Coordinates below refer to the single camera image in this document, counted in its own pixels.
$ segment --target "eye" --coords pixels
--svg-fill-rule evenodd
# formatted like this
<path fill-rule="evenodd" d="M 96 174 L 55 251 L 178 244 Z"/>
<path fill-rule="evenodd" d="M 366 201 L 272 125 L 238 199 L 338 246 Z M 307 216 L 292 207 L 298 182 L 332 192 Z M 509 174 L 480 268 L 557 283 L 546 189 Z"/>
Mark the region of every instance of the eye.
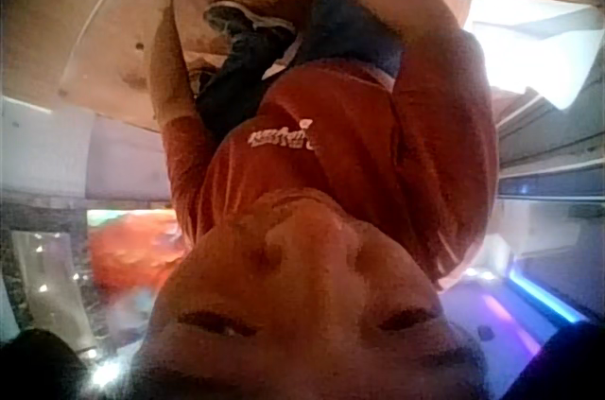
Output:
<path fill-rule="evenodd" d="M 201 327 L 206 332 L 219 334 L 225 337 L 252 337 L 256 334 L 256 329 L 246 324 L 223 317 L 214 312 L 190 312 L 179 316 L 179 322 Z"/>
<path fill-rule="evenodd" d="M 411 308 L 396 313 L 378 327 L 383 331 L 397 332 L 434 318 L 437 318 L 437 315 L 428 310 Z"/>

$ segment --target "jeans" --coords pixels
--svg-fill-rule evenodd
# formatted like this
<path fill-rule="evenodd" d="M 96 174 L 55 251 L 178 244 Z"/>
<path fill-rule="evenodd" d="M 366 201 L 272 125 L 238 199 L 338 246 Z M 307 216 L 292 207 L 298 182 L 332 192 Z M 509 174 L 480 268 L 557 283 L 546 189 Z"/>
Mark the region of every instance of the jeans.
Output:
<path fill-rule="evenodd" d="M 338 58 L 363 61 L 395 77 L 402 50 L 401 40 L 355 0 L 313 0 L 309 27 L 288 67 Z M 281 56 L 280 48 L 257 32 L 233 39 L 231 53 L 196 101 L 218 142 L 256 115 L 265 92 L 283 72 L 262 77 Z"/>

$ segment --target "sleeve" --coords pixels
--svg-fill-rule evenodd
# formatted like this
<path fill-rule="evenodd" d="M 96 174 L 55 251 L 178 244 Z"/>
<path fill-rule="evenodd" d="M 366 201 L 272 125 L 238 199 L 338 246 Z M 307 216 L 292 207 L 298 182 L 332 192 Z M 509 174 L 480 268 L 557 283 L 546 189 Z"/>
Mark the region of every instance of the sleeve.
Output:
<path fill-rule="evenodd" d="M 483 54 L 463 31 L 410 45 L 393 88 L 396 169 L 433 281 L 456 276 L 481 247 L 498 161 Z"/>
<path fill-rule="evenodd" d="M 216 146 L 201 119 L 183 116 L 162 128 L 172 206 L 187 240 L 195 243 L 199 200 Z"/>

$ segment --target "sneaker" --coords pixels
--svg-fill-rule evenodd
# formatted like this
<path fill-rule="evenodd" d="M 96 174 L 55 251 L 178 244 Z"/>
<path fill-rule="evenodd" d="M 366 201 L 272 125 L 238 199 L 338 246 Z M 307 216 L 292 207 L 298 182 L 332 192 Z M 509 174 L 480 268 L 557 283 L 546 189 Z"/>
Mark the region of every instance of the sneaker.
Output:
<path fill-rule="evenodd" d="M 233 38 L 251 31 L 266 32 L 280 39 L 296 38 L 296 28 L 287 20 L 255 14 L 241 3 L 219 0 L 204 11 L 204 20 L 214 31 Z"/>

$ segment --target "shoe sole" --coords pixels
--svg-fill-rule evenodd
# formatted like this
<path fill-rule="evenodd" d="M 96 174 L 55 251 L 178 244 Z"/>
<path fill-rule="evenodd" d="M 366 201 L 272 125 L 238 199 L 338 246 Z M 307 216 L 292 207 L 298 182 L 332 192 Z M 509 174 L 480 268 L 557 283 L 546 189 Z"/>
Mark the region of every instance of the shoe sole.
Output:
<path fill-rule="evenodd" d="M 252 21 L 252 25 L 254 28 L 273 28 L 276 26 L 280 26 L 281 28 L 285 28 L 290 31 L 292 34 L 296 34 L 296 27 L 292 25 L 290 22 L 284 19 L 278 19 L 277 17 L 264 17 L 262 15 L 255 14 L 244 5 L 237 3 L 233 0 L 218 0 L 213 4 L 208 5 L 206 10 L 216 8 L 216 7 L 227 7 L 227 8 L 235 8 L 241 10 L 246 17 L 248 17 Z"/>

